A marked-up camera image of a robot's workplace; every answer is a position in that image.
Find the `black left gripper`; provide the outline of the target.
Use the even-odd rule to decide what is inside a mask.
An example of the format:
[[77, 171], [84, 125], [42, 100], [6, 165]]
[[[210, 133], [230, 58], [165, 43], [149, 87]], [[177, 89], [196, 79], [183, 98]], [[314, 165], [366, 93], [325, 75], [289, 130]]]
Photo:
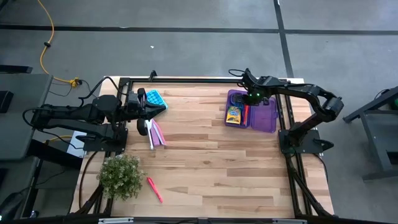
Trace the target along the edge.
[[137, 93], [129, 92], [126, 106], [126, 120], [137, 119], [137, 130], [141, 136], [148, 135], [146, 120], [151, 120], [166, 108], [163, 105], [154, 105], [147, 101], [144, 88], [139, 88]]

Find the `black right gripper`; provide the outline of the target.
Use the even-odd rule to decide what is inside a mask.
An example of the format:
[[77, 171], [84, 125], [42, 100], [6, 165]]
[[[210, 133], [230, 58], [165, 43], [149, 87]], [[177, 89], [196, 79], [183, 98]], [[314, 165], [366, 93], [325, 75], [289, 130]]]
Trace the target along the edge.
[[270, 96], [267, 95], [264, 91], [253, 89], [247, 91], [247, 93], [233, 93], [231, 95], [231, 105], [232, 106], [267, 106], [269, 105]]

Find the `yellow crayon box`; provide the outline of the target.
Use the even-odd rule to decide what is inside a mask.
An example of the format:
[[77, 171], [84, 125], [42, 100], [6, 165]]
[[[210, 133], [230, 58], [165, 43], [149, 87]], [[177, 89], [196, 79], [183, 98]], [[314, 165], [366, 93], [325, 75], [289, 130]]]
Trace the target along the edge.
[[227, 124], [241, 125], [242, 109], [237, 106], [229, 106], [226, 112], [225, 122]]

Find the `blue plastic container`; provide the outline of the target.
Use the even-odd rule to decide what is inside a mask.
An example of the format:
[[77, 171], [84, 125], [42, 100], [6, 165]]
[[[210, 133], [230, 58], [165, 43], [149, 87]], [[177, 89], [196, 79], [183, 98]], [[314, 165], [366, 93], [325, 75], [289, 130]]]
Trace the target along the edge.
[[168, 105], [157, 90], [150, 90], [146, 93], [147, 101], [154, 105], [163, 105], [168, 109]]

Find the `purple plastic pencil box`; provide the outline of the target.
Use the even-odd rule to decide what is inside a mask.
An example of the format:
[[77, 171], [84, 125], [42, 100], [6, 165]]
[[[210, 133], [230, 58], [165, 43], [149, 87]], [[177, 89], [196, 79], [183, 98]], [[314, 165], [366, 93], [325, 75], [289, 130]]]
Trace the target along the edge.
[[227, 124], [225, 122], [226, 119], [226, 112], [229, 106], [231, 105], [231, 95], [233, 93], [242, 93], [245, 94], [244, 91], [239, 90], [230, 90], [227, 95], [226, 100], [226, 109], [225, 109], [225, 116], [224, 116], [224, 124], [226, 126], [231, 126], [235, 128], [252, 128], [256, 131], [262, 131], [266, 133], [274, 133], [276, 131], [276, 121], [278, 118], [277, 112], [277, 103], [274, 97], [269, 99], [269, 105], [264, 106], [249, 106], [248, 112], [248, 122], [247, 125], [243, 125], [243, 114], [244, 114], [244, 106], [238, 106], [242, 109], [242, 123], [241, 125], [235, 124]]

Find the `potted plant with white flowers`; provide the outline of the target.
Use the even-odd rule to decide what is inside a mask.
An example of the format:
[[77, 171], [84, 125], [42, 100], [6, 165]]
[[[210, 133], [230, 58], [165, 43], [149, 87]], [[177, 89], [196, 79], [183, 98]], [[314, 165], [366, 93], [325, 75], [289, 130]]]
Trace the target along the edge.
[[140, 157], [127, 154], [106, 158], [96, 176], [105, 196], [123, 201], [137, 198], [146, 175], [140, 161]]

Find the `pink highlighter pen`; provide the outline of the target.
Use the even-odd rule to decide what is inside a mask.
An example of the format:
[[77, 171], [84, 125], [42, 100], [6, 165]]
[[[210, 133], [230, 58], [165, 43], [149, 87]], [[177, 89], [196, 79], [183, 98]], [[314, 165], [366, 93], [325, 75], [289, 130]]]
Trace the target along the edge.
[[155, 193], [155, 196], [157, 197], [158, 201], [160, 203], [163, 203], [164, 202], [163, 198], [162, 198], [161, 194], [159, 193], [154, 181], [150, 177], [147, 177], [146, 180], [147, 180], [147, 183], [150, 185], [152, 191]]

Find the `grey desk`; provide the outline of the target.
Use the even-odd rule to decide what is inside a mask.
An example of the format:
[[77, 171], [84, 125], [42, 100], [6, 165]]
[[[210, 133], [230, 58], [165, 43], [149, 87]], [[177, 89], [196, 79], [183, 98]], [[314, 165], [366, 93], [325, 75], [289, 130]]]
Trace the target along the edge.
[[0, 113], [0, 161], [25, 157], [34, 130], [22, 113], [44, 104], [53, 76], [47, 74], [0, 74], [0, 90], [14, 94], [6, 113]]

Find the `black floor bar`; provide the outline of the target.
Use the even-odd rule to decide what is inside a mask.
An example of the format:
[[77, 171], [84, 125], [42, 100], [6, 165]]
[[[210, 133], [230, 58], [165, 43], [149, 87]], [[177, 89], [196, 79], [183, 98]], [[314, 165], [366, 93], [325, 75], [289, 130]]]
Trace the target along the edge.
[[32, 67], [20, 65], [0, 65], [0, 73], [31, 73]]

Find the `black keyboard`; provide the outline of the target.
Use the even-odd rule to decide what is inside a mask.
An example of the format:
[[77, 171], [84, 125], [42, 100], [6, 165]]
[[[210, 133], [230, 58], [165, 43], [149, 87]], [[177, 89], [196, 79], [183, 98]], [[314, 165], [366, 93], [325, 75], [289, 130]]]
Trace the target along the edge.
[[13, 99], [13, 92], [0, 91], [0, 113], [6, 113]]

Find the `black aluminium table frame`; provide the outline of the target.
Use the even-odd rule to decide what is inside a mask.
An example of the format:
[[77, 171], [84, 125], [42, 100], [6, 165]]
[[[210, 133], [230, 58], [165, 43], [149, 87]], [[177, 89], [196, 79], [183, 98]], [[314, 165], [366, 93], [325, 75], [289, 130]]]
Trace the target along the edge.
[[[232, 128], [224, 124], [227, 94], [235, 77], [132, 78], [133, 89], [156, 89], [168, 109], [156, 116], [166, 146], [150, 150], [136, 122], [129, 130], [125, 153], [140, 157], [141, 169], [154, 181], [160, 203], [148, 183], [137, 198], [113, 200], [111, 215], [102, 214], [106, 198], [82, 218], [83, 223], [163, 222], [219, 224], [229, 222], [326, 223], [308, 204], [298, 184], [294, 193], [301, 215], [295, 215], [285, 156], [276, 133]], [[311, 154], [292, 158], [308, 188], [333, 216], [324, 167]]]

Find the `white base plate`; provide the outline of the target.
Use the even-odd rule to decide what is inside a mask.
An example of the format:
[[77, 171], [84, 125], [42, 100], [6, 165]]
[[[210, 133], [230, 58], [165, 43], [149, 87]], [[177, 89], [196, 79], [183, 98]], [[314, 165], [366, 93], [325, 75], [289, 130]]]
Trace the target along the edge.
[[86, 152], [83, 150], [85, 143], [81, 140], [78, 140], [77, 136], [86, 136], [86, 133], [80, 131], [74, 131], [72, 134], [72, 138], [70, 139], [70, 145], [67, 149], [67, 153], [83, 158], [86, 155]]

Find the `black diagonal frame strut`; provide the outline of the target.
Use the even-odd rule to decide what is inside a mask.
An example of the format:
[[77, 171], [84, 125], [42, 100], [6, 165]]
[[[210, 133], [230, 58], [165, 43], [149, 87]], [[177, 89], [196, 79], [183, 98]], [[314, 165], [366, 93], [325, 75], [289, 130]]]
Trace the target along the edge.
[[[88, 214], [91, 208], [98, 202], [102, 201], [102, 196], [104, 195], [104, 187], [99, 184], [95, 191], [91, 194], [90, 198], [79, 208], [75, 213], [76, 214]], [[106, 201], [106, 206], [102, 214], [111, 215], [111, 210], [113, 206], [113, 198], [110, 197]]]
[[315, 196], [311, 193], [310, 189], [307, 187], [306, 183], [302, 180], [300, 177], [299, 173], [295, 169], [291, 158], [287, 156], [285, 158], [286, 160], [286, 165], [287, 165], [287, 173], [289, 177], [289, 183], [291, 184], [290, 189], [291, 189], [291, 195], [292, 195], [292, 203], [293, 203], [293, 208], [294, 208], [294, 213], [295, 215], [301, 215], [301, 211], [299, 209], [298, 205], [298, 200], [295, 198], [297, 196], [296, 193], [294, 193], [296, 186], [295, 184], [298, 184], [298, 186], [301, 188], [302, 193], [304, 196], [306, 196], [309, 204], [314, 208], [316, 213], [318, 214], [319, 217], [332, 217], [332, 214], [328, 213], [322, 205], [317, 201]]

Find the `black metal stand frame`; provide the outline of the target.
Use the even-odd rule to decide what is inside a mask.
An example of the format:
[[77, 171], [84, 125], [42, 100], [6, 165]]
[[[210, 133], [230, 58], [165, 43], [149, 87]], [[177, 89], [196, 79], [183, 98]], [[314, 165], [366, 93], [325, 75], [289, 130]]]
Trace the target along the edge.
[[366, 105], [343, 118], [350, 123], [359, 118], [368, 138], [379, 171], [363, 176], [364, 181], [398, 177], [398, 168], [393, 168], [390, 155], [398, 159], [398, 110], [381, 110], [380, 107], [398, 99], [398, 86], [373, 99]]

